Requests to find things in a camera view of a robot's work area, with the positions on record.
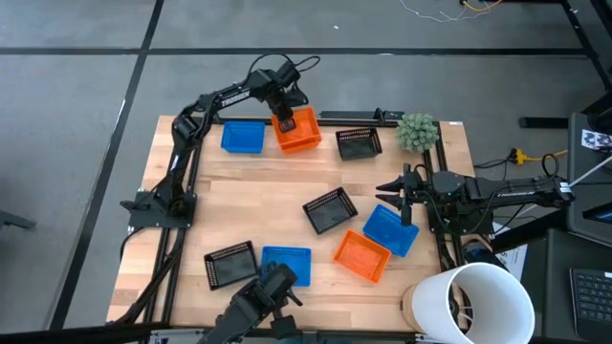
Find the green plant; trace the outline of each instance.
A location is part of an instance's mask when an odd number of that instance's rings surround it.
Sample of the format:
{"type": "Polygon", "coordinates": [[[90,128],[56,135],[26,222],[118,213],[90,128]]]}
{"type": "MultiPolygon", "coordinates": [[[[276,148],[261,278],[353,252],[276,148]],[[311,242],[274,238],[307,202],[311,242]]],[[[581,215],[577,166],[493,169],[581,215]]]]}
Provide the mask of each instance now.
{"type": "Polygon", "coordinates": [[[428,114],[403,115],[398,121],[397,128],[400,146],[403,149],[421,153],[433,147],[440,136],[432,120],[433,117],[428,114]]]}

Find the gray carpet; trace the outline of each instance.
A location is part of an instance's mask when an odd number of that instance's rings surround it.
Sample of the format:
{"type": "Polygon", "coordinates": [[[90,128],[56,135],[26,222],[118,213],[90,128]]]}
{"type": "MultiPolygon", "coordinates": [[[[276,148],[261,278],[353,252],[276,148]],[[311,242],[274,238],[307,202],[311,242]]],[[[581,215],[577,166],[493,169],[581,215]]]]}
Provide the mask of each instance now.
{"type": "MultiPolygon", "coordinates": [[[[438,11],[461,10],[450,1],[404,2],[439,18],[438,11]]],[[[59,3],[0,0],[0,48],[138,48],[154,6],[153,0],[59,3]]],[[[578,16],[606,59],[610,40],[584,4],[577,4],[578,16]]],[[[154,48],[579,46],[559,6],[503,4],[475,19],[437,23],[396,0],[166,1],[153,37],[154,48]]],[[[158,115],[174,115],[201,93],[241,80],[254,58],[146,59],[67,326],[105,320],[128,219],[119,201],[132,198],[140,184],[158,115]]],[[[45,326],[135,59],[0,55],[0,208],[38,221],[31,231],[0,230],[0,332],[45,326]]],[[[279,63],[271,57],[260,67],[279,63]]],[[[318,112],[382,107],[464,121],[474,162],[505,157],[512,147],[530,156],[564,149],[566,131],[522,130],[517,119],[565,117],[602,92],[584,57],[529,56],[325,55],[300,87],[318,112]]],[[[268,110],[249,100],[222,115],[267,116],[268,110]]],[[[540,173],[529,164],[510,166],[508,176],[540,173]]],[[[502,174],[502,168],[479,172],[492,179],[502,174]]]]}

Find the white cylindrical container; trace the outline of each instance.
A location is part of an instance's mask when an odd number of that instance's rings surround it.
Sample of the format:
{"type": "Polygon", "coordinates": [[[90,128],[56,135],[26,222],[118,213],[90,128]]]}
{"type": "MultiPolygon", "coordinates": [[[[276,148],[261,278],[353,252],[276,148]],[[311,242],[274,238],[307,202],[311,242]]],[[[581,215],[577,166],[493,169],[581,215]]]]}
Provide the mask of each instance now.
{"type": "Polygon", "coordinates": [[[473,263],[428,277],[411,297],[412,316],[431,337],[450,344],[524,344],[534,333],[536,316],[529,295],[504,269],[473,263]],[[463,334],[449,310],[448,291],[458,285],[472,310],[463,334]]]}

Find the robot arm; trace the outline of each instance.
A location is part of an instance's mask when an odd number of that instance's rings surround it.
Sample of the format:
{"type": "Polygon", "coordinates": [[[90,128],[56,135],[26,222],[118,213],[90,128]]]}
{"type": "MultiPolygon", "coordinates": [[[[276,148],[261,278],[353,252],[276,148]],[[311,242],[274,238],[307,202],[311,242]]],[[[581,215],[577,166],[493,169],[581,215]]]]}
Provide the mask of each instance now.
{"type": "Polygon", "coordinates": [[[451,233],[459,234],[489,234],[491,222],[482,219],[501,206],[538,204],[562,208],[574,201],[569,185],[557,176],[490,181],[442,171],[431,174],[424,182],[409,164],[404,165],[403,176],[377,190],[398,193],[376,197],[402,211],[403,225],[411,223],[413,204],[426,204],[442,214],[451,233]]]}
{"type": "Polygon", "coordinates": [[[198,341],[198,344],[224,344],[241,339],[273,313],[272,330],[277,339],[295,334],[294,318],[282,316],[281,308],[291,298],[298,306],[302,303],[291,292],[297,280],[294,272],[284,264],[266,266],[269,269],[263,279],[254,279],[239,290],[229,302],[223,315],[217,317],[215,328],[198,341]]]}
{"type": "Polygon", "coordinates": [[[183,181],[191,153],[202,144],[217,113],[245,99],[254,97],[266,101],[273,114],[278,117],[279,129],[287,132],[295,129],[292,107],[308,104],[308,98],[299,90],[296,82],[300,73],[293,61],[287,60],[277,71],[255,70],[233,85],[207,95],[188,105],[172,122],[174,147],[165,177],[147,195],[134,202],[124,201],[121,205],[134,216],[143,216],[151,205],[157,212],[168,218],[188,217],[188,198],[183,181]],[[201,118],[192,115],[203,113],[201,118]],[[152,203],[142,200],[152,198],[152,203]]]}

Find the wooden table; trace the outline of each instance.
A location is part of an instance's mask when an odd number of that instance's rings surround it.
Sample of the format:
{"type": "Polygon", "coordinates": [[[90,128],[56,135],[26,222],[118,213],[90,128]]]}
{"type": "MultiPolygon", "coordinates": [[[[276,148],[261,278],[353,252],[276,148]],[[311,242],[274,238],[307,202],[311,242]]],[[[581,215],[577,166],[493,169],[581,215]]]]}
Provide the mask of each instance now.
{"type": "MultiPolygon", "coordinates": [[[[150,189],[164,176],[172,150],[171,116],[159,119],[142,187],[150,189]]],[[[448,169],[473,176],[470,150],[461,122],[441,122],[448,169]]],[[[395,129],[378,128],[382,154],[375,159],[342,161],[335,132],[348,127],[321,126],[322,141],[311,150],[285,155],[272,127],[266,127],[261,155],[230,154],[220,146],[223,126],[214,125],[204,140],[195,192],[196,216],[187,231],[171,325],[209,327],[230,297],[244,285],[236,283],[210,291],[204,255],[251,240],[257,259],[263,246],[309,247],[312,282],[294,291],[304,303],[283,311],[295,317],[302,330],[414,332],[399,309],[407,287],[440,272],[434,236],[426,210],[413,206],[412,220],[420,229],[406,258],[392,257],[379,284],[373,284],[333,262],[345,231],[361,228],[377,204],[375,186],[395,180],[405,162],[423,163],[421,154],[402,151],[395,129]],[[312,199],[342,186],[359,215],[323,235],[316,235],[302,210],[312,199]]],[[[435,149],[431,150],[434,170],[435,149]]],[[[160,230],[147,229],[126,245],[108,312],[113,320],[127,311],[151,278],[160,230]]],[[[161,318],[165,285],[158,293],[154,320],[161,318]]],[[[266,320],[260,327],[269,327],[266,320]]]]}

